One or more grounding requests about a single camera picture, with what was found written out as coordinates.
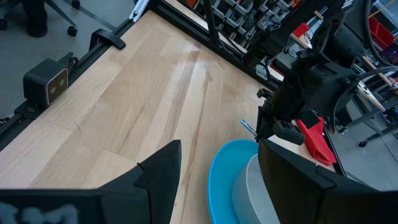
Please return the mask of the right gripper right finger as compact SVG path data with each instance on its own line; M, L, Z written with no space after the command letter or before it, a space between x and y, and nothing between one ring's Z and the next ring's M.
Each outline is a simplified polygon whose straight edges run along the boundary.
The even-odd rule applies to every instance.
M310 160L268 140L259 141L259 165L281 224L315 224L326 189L335 183Z

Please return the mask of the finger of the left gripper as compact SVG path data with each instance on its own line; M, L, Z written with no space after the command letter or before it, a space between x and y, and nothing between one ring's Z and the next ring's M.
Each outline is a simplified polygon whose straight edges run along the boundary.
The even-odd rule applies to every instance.
M269 108L258 107L257 124L256 124L256 139L268 139L274 135L273 130L274 116Z

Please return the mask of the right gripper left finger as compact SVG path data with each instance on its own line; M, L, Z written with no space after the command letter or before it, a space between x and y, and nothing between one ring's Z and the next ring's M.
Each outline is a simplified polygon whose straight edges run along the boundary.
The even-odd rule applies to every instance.
M169 224L180 181L181 140L100 187L105 224Z

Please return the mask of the fork with blue handle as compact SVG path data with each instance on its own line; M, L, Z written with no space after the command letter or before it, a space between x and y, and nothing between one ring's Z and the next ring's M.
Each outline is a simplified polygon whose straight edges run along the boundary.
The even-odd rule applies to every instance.
M251 125L244 119L240 120L240 123L256 138L257 132L251 127Z

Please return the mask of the grey bowl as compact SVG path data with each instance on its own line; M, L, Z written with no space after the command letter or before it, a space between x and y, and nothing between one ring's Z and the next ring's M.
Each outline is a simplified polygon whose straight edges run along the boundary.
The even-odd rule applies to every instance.
M232 201L239 224L280 224L262 178L258 154L237 175Z

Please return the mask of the red folded cloth napkin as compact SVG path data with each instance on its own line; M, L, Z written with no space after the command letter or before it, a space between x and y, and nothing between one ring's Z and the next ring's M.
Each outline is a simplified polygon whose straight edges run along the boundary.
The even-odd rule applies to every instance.
M297 121L297 126L305 137L304 143L310 155L322 164L330 166L337 163L336 157L323 137L324 120L321 117L318 119L319 122L311 128L306 127L301 120Z

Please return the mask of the blue round plate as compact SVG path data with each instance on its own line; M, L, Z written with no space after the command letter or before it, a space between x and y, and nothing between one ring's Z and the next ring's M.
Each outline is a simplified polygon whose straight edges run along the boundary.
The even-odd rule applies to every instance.
M258 152L258 143L234 140L225 144L213 158L207 185L208 213L212 224L239 224L233 208L233 184L242 168Z

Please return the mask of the red storage bin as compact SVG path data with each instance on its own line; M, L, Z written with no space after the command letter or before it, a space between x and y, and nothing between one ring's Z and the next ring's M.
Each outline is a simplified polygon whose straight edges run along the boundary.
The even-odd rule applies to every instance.
M398 24L383 15L368 19L372 40L383 50L398 49Z

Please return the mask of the grey parts bin rack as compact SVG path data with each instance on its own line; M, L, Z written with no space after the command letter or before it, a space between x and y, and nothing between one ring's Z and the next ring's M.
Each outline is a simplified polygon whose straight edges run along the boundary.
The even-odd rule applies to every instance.
M300 0L210 0L216 26L225 33L252 35L274 30Z

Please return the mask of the office chair base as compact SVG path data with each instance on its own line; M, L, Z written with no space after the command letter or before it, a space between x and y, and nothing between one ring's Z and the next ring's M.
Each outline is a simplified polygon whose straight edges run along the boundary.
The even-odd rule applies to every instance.
M27 14L27 33L31 37L41 38L48 32L45 4L49 5L54 11L70 23L70 27L67 29L67 34L69 36L74 37L77 35L78 30L76 28L76 24L56 5L53 0L0 0L0 30L7 29L8 23L5 16L20 3Z

